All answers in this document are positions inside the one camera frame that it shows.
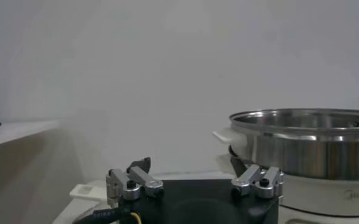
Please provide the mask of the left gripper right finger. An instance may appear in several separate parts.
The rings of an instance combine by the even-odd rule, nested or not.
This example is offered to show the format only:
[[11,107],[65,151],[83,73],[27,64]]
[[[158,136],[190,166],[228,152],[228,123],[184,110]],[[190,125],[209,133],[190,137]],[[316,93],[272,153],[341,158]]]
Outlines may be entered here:
[[236,157],[231,157],[230,163],[236,175],[231,180],[234,199],[239,200],[250,193],[262,199],[283,197],[284,173],[278,167],[263,169],[257,164],[245,164]]

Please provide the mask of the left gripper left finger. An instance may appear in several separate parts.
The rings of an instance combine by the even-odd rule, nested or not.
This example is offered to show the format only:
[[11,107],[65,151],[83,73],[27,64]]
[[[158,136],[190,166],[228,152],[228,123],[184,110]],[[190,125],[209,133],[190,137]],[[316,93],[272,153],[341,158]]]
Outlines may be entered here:
[[106,177],[107,204],[114,207],[120,198],[125,201],[135,201],[141,197],[141,191],[147,197],[162,198],[164,185],[162,180],[150,176],[151,158],[145,157],[133,161],[129,167],[121,169],[110,169]]

